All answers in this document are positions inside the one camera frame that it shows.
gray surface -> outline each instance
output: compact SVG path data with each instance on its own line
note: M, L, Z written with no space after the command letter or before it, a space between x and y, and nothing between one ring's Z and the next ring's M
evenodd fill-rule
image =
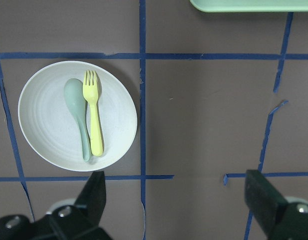
M146 1L147 53L279 54L287 13L201 13L188 0ZM0 0L0 53L138 53L138 0ZM308 54L308 13L294 14L287 53ZM25 177L89 176L40 158L24 139L17 102L39 69L64 59L2 59L4 85ZM139 60L83 59L114 74L130 92L140 122ZM256 169L268 113L275 113L264 172L308 172L308 60L287 60L277 94L278 60L147 60L146 238L243 239L244 179ZM140 129L107 176L140 174ZM18 176L0 98L0 177ZM284 195L308 200L308 177L270 178ZM56 201L76 197L83 181L27 182L37 219ZM108 180L101 221L115 240L143 238L140 180ZM19 182L0 182L0 217L29 216ZM253 219L251 240L266 237Z
M76 198L85 181L28 182L31 203L37 219L49 207L63 199ZM106 207L100 222L113 239L142 239L143 206L140 201L140 181L106 182Z
M90 172L74 172L56 167L41 158L24 138L17 118L19 95L28 79L42 67L65 61L65 59L9 59L2 60L4 84L15 129L24 174L27 177L41 176L89 176ZM96 64L116 76L127 88L139 116L139 62L137 60L84 60ZM105 168L107 175L137 175L140 173L139 131L129 151L115 164Z
M286 13L211 13L188 0L147 0L147 52L278 54Z
M0 95L0 177L18 176Z
M0 52L138 52L138 5L138 0L0 0Z

spoon handle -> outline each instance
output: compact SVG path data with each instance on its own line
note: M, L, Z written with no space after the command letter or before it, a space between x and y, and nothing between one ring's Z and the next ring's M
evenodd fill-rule
M86 128L86 121L82 119L78 119L77 123L78 123L79 132L80 132L80 139L82 142L83 159L85 162L87 162L91 158L92 153L90 151L90 144L89 144L89 137L88 137L88 132Z
M99 115L96 104L90 106L90 147L92 154L101 156L103 154L103 140L100 131Z

green container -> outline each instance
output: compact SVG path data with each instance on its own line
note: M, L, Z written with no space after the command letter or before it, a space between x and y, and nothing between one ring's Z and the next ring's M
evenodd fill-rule
M190 0L206 13L218 12L308 12L308 0Z

screw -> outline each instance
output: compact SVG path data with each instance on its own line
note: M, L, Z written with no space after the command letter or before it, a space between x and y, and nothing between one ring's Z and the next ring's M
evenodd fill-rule
M61 211L58 212L58 215L60 217L65 217L70 215L70 213L72 212L72 209L70 208L70 206L64 207Z
M19 216L15 216L13 219L9 220L6 224L5 227L7 229L11 229L12 227L18 225L20 222L20 218Z
M297 205L297 210L302 214L308 214L308 205L300 203Z

plastic utensil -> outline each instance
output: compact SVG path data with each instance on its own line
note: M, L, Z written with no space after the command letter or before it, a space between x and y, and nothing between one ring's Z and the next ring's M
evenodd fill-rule
M104 151L97 108L98 91L98 77L96 72L86 71L83 84L83 96L90 107L90 147L92 154L95 156L101 156Z
M86 128L86 101L83 97L83 83L75 78L68 80L64 87L66 105L75 119L82 143L82 153L85 162L91 157L89 137Z
M308 0L190 0L206 13L218 12L308 12Z

